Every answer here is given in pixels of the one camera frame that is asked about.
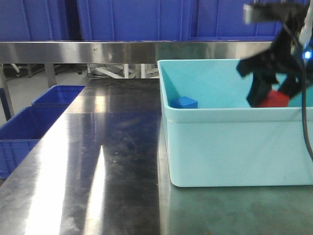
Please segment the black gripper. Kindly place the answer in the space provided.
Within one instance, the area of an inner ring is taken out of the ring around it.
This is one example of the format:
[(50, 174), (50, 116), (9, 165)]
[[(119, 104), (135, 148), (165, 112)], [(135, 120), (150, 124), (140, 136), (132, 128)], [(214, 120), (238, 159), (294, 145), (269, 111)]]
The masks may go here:
[(287, 77), (279, 87), (278, 100), (291, 100), (302, 92), (302, 78), (313, 81), (313, 60), (304, 62), (304, 51), (313, 38), (313, 27), (302, 15), (290, 15), (270, 47), (249, 58), (240, 60), (237, 72), (241, 77), (253, 73), (246, 97), (251, 107), (258, 107), (277, 84), (277, 73)]

